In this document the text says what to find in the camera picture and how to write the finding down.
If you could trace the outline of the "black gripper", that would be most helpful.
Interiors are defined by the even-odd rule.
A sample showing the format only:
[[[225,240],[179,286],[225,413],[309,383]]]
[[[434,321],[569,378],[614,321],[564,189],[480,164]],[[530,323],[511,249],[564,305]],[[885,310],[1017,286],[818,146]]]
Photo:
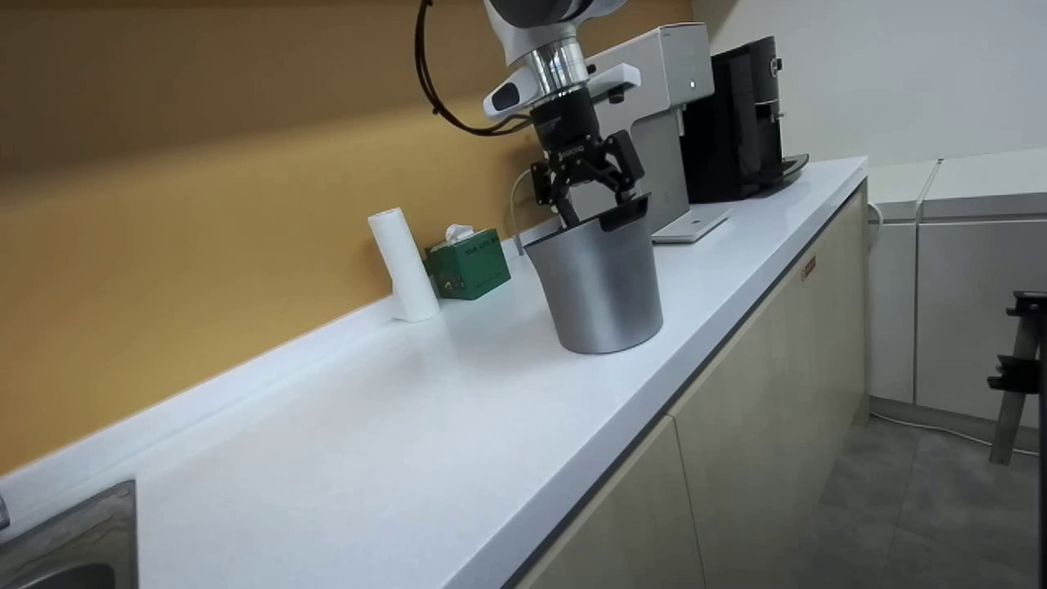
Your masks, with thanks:
[[[534,189],[558,211],[564,226],[578,226],[569,201],[575,184],[602,184],[614,208],[602,216],[607,228],[619,228],[647,213],[647,201],[636,189],[645,167],[624,131],[602,134],[589,93],[573,93],[530,113],[545,157],[530,167]]]

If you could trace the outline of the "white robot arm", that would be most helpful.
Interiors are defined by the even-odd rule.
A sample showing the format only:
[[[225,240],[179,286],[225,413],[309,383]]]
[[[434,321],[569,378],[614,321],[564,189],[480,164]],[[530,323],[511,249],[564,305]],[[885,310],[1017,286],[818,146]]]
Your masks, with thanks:
[[[608,17],[624,0],[483,0],[488,24],[500,41],[511,76],[483,97],[483,114],[509,122],[524,114],[545,157],[530,167],[534,192],[578,222],[569,192],[578,184],[602,184],[619,208],[636,197],[645,176],[627,131],[599,131],[599,102],[622,102],[642,85],[642,69],[619,64],[597,73],[575,41],[575,26]]]

